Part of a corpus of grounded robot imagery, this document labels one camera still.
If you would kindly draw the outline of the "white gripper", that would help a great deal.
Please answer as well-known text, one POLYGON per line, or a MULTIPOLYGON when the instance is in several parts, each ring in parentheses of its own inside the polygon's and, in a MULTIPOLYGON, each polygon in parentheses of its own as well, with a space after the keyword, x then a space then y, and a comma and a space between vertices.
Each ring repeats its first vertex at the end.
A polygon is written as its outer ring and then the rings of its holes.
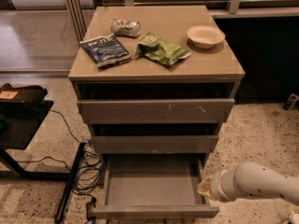
POLYGON ((196 190, 210 200, 215 199, 223 203, 235 201, 234 176, 234 171, 218 171, 201 181, 196 190))

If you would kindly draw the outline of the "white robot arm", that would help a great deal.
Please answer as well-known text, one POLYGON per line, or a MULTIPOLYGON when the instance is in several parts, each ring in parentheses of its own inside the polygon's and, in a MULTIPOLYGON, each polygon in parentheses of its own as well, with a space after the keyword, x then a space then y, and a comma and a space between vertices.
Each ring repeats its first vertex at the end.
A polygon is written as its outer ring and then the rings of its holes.
POLYGON ((299 178, 281 175, 255 162, 239 164, 233 171, 218 171, 201 181, 197 192, 222 203, 237 199, 281 199, 299 204, 299 178))

